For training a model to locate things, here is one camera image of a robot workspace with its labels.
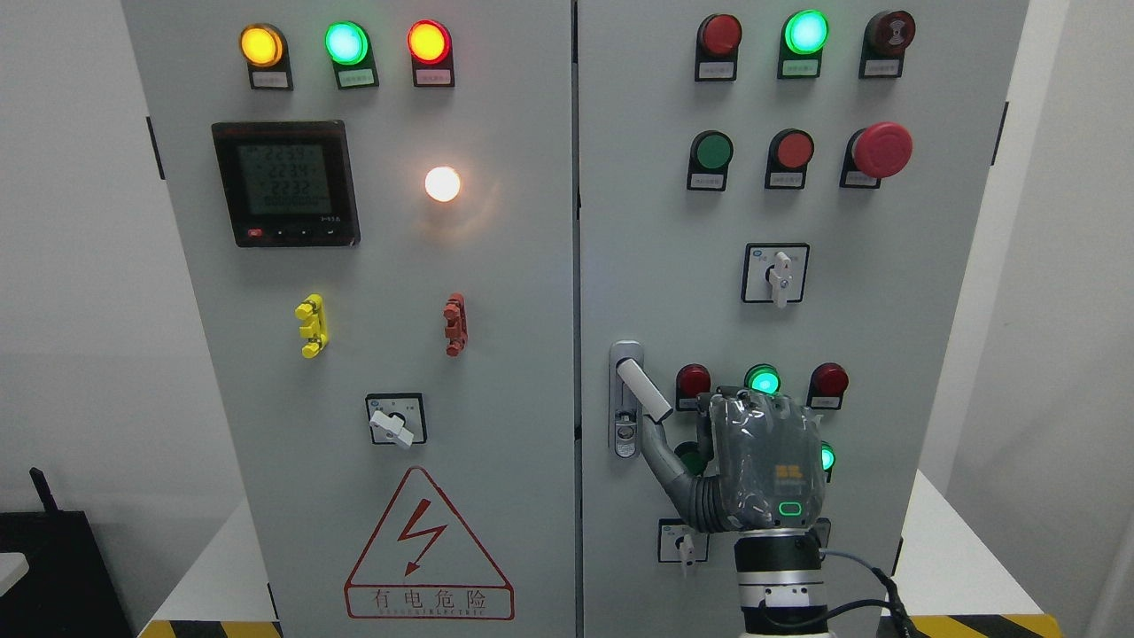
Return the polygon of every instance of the yellow and black striped floor marking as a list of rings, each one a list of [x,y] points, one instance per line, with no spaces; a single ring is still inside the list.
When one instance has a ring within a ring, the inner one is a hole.
[[[928,638],[1063,638],[1049,615],[925,615],[914,624]],[[282,638],[278,622],[155,620],[138,638]],[[892,636],[882,620],[879,637]]]
[[[155,620],[138,638],[282,638],[278,622]]]
[[[1063,638],[1049,615],[926,615],[913,616],[928,638]]]

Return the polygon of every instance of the green indicator light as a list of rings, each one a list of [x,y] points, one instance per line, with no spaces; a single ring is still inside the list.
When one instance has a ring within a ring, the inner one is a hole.
[[[831,444],[827,443],[826,441],[823,442],[822,456],[823,456],[823,471],[826,473],[835,467],[835,450],[831,448]]]
[[[323,44],[332,60],[347,67],[361,62],[370,50],[366,32],[352,22],[335,23],[327,27]]]
[[[733,159],[733,143],[728,137],[713,133],[705,135],[697,144],[697,162],[701,165],[716,170]]]
[[[744,376],[744,386],[764,394],[776,394],[779,391],[779,373],[767,364],[753,366]]]
[[[815,9],[792,16],[784,27],[784,42],[797,56],[818,53],[827,44],[827,17]]]
[[[803,505],[795,501],[785,501],[779,507],[781,517],[798,517],[803,513]]]

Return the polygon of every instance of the black cable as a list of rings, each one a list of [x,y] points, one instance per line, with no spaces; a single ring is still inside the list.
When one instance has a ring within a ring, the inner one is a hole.
[[[861,601],[855,601],[853,603],[839,605],[823,615],[815,616],[804,622],[778,622],[776,620],[772,620],[772,618],[768,615],[768,610],[770,609],[768,606],[768,601],[760,601],[760,606],[758,609],[762,614],[764,614],[764,620],[767,620],[769,624],[778,627],[779,629],[803,629],[804,627],[811,627],[816,622],[827,622],[828,620],[831,620],[837,615],[843,615],[852,610],[858,610],[862,607],[885,607],[887,610],[890,610],[890,613],[896,613],[894,611],[894,606],[890,603],[886,601],[879,601],[877,598],[863,598]]]

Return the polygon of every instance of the warning sign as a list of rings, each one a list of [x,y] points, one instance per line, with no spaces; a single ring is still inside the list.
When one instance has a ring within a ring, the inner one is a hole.
[[[354,619],[511,620],[516,594],[424,468],[401,477],[344,586]]]

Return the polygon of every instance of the white switch handle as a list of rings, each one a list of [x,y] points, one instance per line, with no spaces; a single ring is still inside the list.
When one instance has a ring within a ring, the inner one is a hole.
[[[787,299],[795,294],[795,274],[792,271],[792,257],[784,250],[777,252],[772,260],[768,283],[772,287],[776,307],[787,307]]]
[[[405,419],[390,417],[384,412],[374,411],[370,418],[370,424],[386,434],[388,441],[392,441],[398,448],[409,450],[414,443],[414,433],[406,428]]]
[[[677,551],[682,554],[682,577],[688,577],[696,564],[696,559],[694,558],[696,548],[693,546],[692,534],[686,534],[677,542]]]

